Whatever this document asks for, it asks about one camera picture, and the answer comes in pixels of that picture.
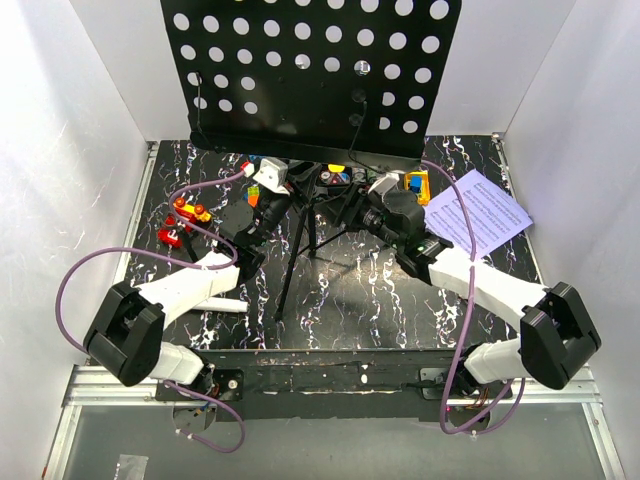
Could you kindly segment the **black music stand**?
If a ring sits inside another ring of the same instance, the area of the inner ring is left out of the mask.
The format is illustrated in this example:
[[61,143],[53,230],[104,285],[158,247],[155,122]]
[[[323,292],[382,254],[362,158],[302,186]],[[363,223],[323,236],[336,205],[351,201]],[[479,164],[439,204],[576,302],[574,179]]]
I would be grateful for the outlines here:
[[[458,26],[458,1],[164,1],[192,144],[275,157],[418,168]],[[331,199],[286,187],[313,238]]]

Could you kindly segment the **sheet music page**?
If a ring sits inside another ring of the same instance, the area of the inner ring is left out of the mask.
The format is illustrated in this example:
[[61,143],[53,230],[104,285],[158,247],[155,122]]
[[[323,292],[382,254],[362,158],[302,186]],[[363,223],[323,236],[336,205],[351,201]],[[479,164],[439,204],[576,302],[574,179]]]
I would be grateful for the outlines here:
[[[528,213],[500,186],[477,170],[456,181],[471,222],[476,258],[485,257],[533,224]],[[471,253],[460,202],[449,186],[425,207],[426,228]]]

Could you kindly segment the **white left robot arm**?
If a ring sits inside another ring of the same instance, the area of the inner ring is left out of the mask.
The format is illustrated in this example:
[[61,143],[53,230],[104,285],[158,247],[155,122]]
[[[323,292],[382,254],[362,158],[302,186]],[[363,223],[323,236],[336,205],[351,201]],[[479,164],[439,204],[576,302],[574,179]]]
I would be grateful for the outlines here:
[[210,298],[253,278],[272,237],[292,204],[288,194],[264,189],[257,204],[240,200],[222,211],[220,243],[193,268],[131,286],[113,285],[83,340],[88,354],[125,386],[145,378],[167,380],[193,400],[213,388],[213,370],[192,348],[163,340],[164,330]]

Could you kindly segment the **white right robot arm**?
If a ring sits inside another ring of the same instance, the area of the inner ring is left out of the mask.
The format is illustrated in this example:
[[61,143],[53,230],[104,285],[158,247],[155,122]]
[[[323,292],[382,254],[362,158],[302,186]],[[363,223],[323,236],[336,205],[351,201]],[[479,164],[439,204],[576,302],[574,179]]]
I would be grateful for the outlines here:
[[473,264],[464,250],[427,229],[424,210],[408,191],[368,193],[352,185],[320,210],[333,223],[366,230],[394,248],[397,263],[410,277],[458,294],[517,332],[513,340],[476,344],[461,354],[452,383],[464,397],[521,377],[561,390],[602,345],[573,286],[546,287]]

